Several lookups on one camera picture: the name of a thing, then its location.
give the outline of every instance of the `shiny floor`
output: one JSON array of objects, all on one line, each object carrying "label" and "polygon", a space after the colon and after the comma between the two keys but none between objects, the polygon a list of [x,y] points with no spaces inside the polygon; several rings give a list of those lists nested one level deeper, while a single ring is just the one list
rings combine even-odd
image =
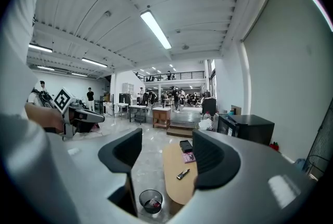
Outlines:
[{"label": "shiny floor", "polygon": [[[171,113],[172,123],[181,123],[183,125],[195,126],[201,119],[201,108],[195,108],[191,106],[182,106],[179,113]],[[120,116],[116,117],[105,114],[106,119],[103,123],[100,123],[100,129],[94,129],[90,133],[77,133],[73,140],[86,140],[98,136],[115,135],[119,131],[142,128],[142,151],[132,169],[132,180],[135,191],[136,206],[138,209],[138,217],[147,223],[165,223],[172,215],[169,213],[170,199],[165,190],[163,163],[162,163],[162,151],[163,148],[170,143],[177,143],[181,140],[188,140],[188,138],[180,138],[170,136],[166,134],[165,129],[152,127],[152,110],[148,107],[147,123],[132,121],[131,123],[123,115],[123,119]],[[163,196],[162,211],[155,215],[151,215],[143,209],[139,203],[139,195],[144,190],[154,189],[159,191]]]}]

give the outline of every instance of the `brown wooden desk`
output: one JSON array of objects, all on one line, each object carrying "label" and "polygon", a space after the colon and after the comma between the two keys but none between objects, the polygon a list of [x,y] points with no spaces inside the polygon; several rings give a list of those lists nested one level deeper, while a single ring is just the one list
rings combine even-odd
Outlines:
[{"label": "brown wooden desk", "polygon": [[[163,149],[163,169],[165,188],[172,200],[170,213],[176,214],[192,197],[194,180],[198,175],[197,162],[184,163],[182,149],[179,144],[172,143]],[[183,170],[190,171],[181,179],[177,179]]]},{"label": "brown wooden desk", "polygon": [[152,127],[168,128],[170,126],[171,108],[155,107],[152,109]]}]

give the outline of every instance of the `black mesh trash bin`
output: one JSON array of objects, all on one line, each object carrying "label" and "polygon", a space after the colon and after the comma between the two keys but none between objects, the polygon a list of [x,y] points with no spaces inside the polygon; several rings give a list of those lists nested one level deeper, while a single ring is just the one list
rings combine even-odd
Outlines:
[{"label": "black mesh trash bin", "polygon": [[139,201],[146,212],[156,214],[162,209],[163,196],[158,191],[145,190],[141,192]]}]

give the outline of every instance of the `railing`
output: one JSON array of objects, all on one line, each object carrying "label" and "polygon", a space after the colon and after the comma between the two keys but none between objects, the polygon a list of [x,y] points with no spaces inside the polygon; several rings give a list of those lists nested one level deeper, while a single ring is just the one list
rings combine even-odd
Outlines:
[{"label": "railing", "polygon": [[142,76],[136,74],[137,77],[144,82],[151,81],[167,81],[167,80],[190,80],[190,79],[204,79],[204,71],[192,71],[181,73],[166,73],[166,74],[153,74],[149,76]]}]

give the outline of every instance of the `black microwave oven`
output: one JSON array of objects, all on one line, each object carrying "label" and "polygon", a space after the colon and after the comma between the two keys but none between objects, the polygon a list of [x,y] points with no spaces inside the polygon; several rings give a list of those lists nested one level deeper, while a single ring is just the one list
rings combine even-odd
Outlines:
[{"label": "black microwave oven", "polygon": [[220,114],[217,132],[244,140],[269,145],[274,123],[256,115]]}]

